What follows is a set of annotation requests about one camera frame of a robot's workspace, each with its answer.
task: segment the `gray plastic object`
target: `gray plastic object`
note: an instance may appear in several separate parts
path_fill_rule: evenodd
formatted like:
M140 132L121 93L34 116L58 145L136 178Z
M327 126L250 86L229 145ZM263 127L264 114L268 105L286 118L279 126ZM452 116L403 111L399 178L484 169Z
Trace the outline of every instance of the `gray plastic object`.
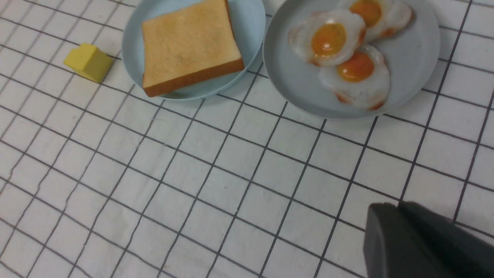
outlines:
M369 278L494 278L494 247L412 202L369 206L364 257Z

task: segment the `egg white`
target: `egg white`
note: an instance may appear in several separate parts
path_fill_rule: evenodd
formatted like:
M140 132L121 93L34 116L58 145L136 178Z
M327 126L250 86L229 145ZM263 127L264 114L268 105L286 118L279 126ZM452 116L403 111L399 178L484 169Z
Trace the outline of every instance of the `egg white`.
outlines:
M369 56L374 63L372 74L360 82L348 82L338 75L336 67L325 67L319 71L319 80L324 88L332 91L343 103L361 109L380 108L389 96L391 78L384 56L373 46L365 44L357 51Z
M360 0L341 0L338 7L349 9ZM400 0L374 0L381 6L381 18L372 27L367 28L365 42L371 42L379 38L386 38L384 31L390 30L391 35L405 28L412 20L413 11Z
M328 58L316 57L312 51L312 38L317 30L325 24L340 23L346 32L346 42L340 52ZM353 56L363 41L361 32L365 32L364 20L348 10L332 10L317 12L291 28L288 33L288 43L293 52L303 61L316 66L326 67L339 65Z

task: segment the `plate rim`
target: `plate rim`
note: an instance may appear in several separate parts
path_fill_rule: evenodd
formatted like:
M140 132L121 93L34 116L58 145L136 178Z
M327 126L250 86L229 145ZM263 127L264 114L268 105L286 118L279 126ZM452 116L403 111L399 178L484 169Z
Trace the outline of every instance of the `plate rim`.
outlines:
M293 4L294 2L299 2L300 0L285 0L283 2L282 5L280 5L280 7L276 10L275 14L273 15L273 17L271 18L271 21L270 21L270 24L266 30L266 34L265 34L265 42L262 46L262 59L263 59L263 63L264 63L264 66L266 67L266 72L267 72L267 75L269 77L269 80L271 81L271 72L273 71L270 66L268 66L269 63L266 63L266 45L268 45L266 43L266 41L269 39L269 37L271 36L268 36L270 33L274 32L273 31L273 21L275 21L275 19L283 16L281 13L278 13L280 10L282 10L285 6L287 5L290 5L290 4ZM436 13L434 11L434 9L432 8L432 6L426 1L426 0L421 0L422 4L424 6L426 6L426 8L428 10L431 11L432 13L432 19L434 20L434 28L433 30L431 30L433 33L435 33L435 37L437 38L436 40L436 49L434 49L434 53L433 53L433 56L436 57L435 59L435 63L434 65L431 67L431 71L430 73L428 74L428 77L427 79L430 79L430 77L432 76L432 74L434 73L434 68L436 66L436 64L438 63L438 60L439 60L439 55L440 55L440 51L441 51L441 36L440 36L440 30L439 30L439 23L438 23L438 20L437 20L437 16L436 16ZM317 114L315 113L314 111L308 111L302 107L300 107L299 105L297 105L294 101L291 101L288 97L286 97L286 93L283 93L281 92L281 90L278 88L278 86L271 81L271 83L273 84L273 86L276 88L276 90L278 91L278 93L286 100L288 101L289 103L291 103L292 105L294 105L295 107L297 107L298 109L301 109L302 111L305 111L311 115L315 115L315 116L318 116L318 117L322 117L324 119L328 119L328 120L332 120L332 121L359 121L359 120L368 120L370 118L374 118L374 117L377 117L377 116L380 116L380 115L383 115L383 114L386 114L392 110L395 110L401 106L403 106L404 104L406 104L407 102L409 102L413 97L415 97L420 91L421 89L419 89L418 91L416 92L411 92L407 97L405 97L404 99L402 99L402 101L396 103L395 105L393 106L390 106L388 108L386 108L385 110L381 110L379 112L374 112L372 115L367 115L367 116L361 116L361 117L340 117L340 118L335 118L335 117L327 117L327 116L324 116L324 115L320 115L320 114Z
M126 56L126 51L124 50L124 43L126 41L128 41L128 29L130 28L129 26L131 25L131 21L132 21L132 18L135 16L136 12L146 3L148 2L157 2L157 1L168 1L168 0L142 0L134 9L134 11L132 11L132 14L130 15L128 21L126 22L125 24L125 27L123 29L123 34L122 34L122 42L121 42L121 50L122 50L122 62L123 62L123 65L124 65L124 68L125 68L125 71L127 72L127 75L130 77L130 79L134 82L134 84L136 86L139 86L142 90L144 90L144 88L131 76L131 74L129 73L129 70L128 70L128 67L130 66L128 63L128 61L126 62L125 61L125 56ZM261 51L261 48L263 46L263 43L264 43L264 36L266 35L266 7L264 6L264 2L262 0L256 0L257 3L260 4L260 6L262 7L262 10L263 10L263 15L264 17L261 17L263 18L263 35L262 35L262 40L261 40L261 43L257 46L257 49L255 51L255 54L254 56L252 57L252 59L249 61L249 63L245 66L245 68L240 71L240 72L237 72L237 75L232 79L230 80L228 83L224 84L222 87L216 89L216 90L213 90L213 91L210 91L210 92L207 92L203 95L198 95L198 96L193 96L193 97L188 97L188 98L169 98L169 97L166 97L166 93L164 94L161 94L161 95L157 95L156 97L160 97L160 98L163 98L165 99L166 101L192 101L192 100L197 100L197 99L205 99L205 98L208 98L208 97L211 97L211 96L214 96L214 95L217 95L219 93L222 93L226 90L228 90L229 88L231 88L233 85L235 85L248 71L249 67L255 62L257 56L259 55L259 52Z

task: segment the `bread crust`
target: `bread crust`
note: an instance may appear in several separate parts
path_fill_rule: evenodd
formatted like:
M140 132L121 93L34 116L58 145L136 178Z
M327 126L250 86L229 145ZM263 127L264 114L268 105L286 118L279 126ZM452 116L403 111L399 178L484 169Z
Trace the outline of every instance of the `bread crust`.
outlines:
M144 91L148 97L154 97L195 83L242 71L244 68L244 61L239 59L144 88Z

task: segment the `yellow butter block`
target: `yellow butter block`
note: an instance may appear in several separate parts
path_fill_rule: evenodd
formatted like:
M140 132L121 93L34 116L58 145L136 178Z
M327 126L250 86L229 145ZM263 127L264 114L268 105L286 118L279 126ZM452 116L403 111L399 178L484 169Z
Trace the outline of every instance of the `yellow butter block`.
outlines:
M80 76L100 83L110 70L113 59L96 46L84 43L72 49L63 63Z

